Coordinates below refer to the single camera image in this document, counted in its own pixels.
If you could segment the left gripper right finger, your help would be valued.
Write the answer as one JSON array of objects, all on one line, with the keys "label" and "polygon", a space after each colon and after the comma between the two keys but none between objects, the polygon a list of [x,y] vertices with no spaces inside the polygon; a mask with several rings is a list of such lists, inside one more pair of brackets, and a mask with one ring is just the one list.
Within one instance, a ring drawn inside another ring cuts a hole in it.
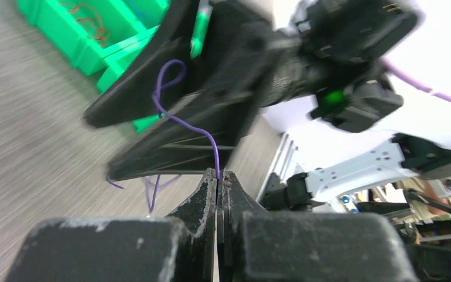
[{"label": "left gripper right finger", "polygon": [[223,170],[217,185],[217,255],[219,281],[243,281],[243,213],[265,213],[231,170]]}]

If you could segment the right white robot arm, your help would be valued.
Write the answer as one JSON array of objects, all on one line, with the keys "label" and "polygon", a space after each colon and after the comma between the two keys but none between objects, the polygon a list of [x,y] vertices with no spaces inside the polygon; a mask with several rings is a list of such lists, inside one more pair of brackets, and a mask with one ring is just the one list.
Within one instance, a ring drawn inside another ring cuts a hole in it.
[{"label": "right white robot arm", "polygon": [[301,1],[287,31],[240,1],[222,1],[191,59],[197,9],[197,1],[173,1],[145,50],[85,110],[94,128],[163,114],[108,162],[109,180],[220,177],[261,108],[303,96],[316,98],[311,118],[350,133],[403,105],[382,55],[419,21],[406,1]]}]

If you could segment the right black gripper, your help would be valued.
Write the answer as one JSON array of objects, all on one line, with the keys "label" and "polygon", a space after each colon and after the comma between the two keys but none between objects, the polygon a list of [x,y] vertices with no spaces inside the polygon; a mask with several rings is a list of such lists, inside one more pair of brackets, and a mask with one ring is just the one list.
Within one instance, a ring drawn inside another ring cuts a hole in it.
[{"label": "right black gripper", "polygon": [[[142,52],[83,118],[95,128],[156,114],[152,93],[161,67],[172,59],[189,62],[199,1],[171,1]],[[273,31],[271,23],[241,1],[213,4],[195,78],[194,93],[170,113],[208,131],[224,167],[260,108],[305,92],[300,39]],[[214,152],[202,133],[164,118],[108,162],[112,180],[154,174],[201,174],[214,168]]]}]

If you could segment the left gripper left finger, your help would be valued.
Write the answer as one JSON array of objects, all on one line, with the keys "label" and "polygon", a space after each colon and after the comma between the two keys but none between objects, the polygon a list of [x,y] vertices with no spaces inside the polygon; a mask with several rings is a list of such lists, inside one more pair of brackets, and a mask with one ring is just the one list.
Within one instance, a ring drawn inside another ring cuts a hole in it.
[{"label": "left gripper left finger", "polygon": [[195,191],[167,215],[183,225],[170,261],[173,281],[213,280],[217,184],[216,171],[208,168]]}]

